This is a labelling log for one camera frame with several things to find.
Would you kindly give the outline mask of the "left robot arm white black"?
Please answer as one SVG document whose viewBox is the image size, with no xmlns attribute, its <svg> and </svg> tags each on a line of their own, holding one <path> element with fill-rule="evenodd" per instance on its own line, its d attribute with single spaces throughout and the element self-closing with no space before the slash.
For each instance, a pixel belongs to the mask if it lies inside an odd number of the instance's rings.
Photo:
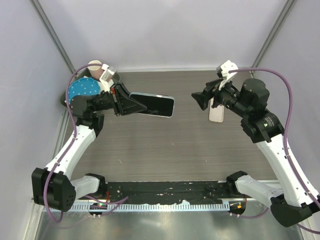
<svg viewBox="0 0 320 240">
<path fill-rule="evenodd" d="M 36 168 L 32 175 L 33 200 L 36 204 L 67 212 L 74 201 L 86 195 L 100 200 L 107 192 L 105 178 L 87 173 L 70 180 L 72 173 L 88 146 L 97 138 L 104 125 L 102 110 L 113 110 L 116 115 L 130 115 L 147 110 L 130 97 L 122 83 L 110 91 L 93 78 L 80 78 L 68 88 L 66 101 L 76 117 L 76 128 L 57 156 L 45 168 Z"/>
</svg>

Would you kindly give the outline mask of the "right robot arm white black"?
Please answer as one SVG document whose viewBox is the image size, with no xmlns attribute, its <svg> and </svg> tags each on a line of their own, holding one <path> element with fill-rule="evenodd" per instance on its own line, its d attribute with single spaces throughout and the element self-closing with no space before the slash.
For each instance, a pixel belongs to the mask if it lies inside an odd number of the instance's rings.
<svg viewBox="0 0 320 240">
<path fill-rule="evenodd" d="M 297 166 L 297 160 L 289 148 L 284 146 L 285 129 L 279 118 L 267 109 L 270 92 L 259 79 L 246 79 L 240 90 L 227 83 L 220 87 L 221 80 L 206 83 L 203 91 L 193 92 L 192 98 L 202 110 L 206 110 L 209 101 L 212 107 L 224 106 L 241 117 L 240 125 L 245 134 L 266 157 L 280 189 L 253 179 L 244 171 L 238 171 L 226 178 L 226 193 L 233 198 L 247 195 L 271 210 L 273 217 L 284 227 L 291 227 L 320 208 L 303 189 L 291 168 Z"/>
</svg>

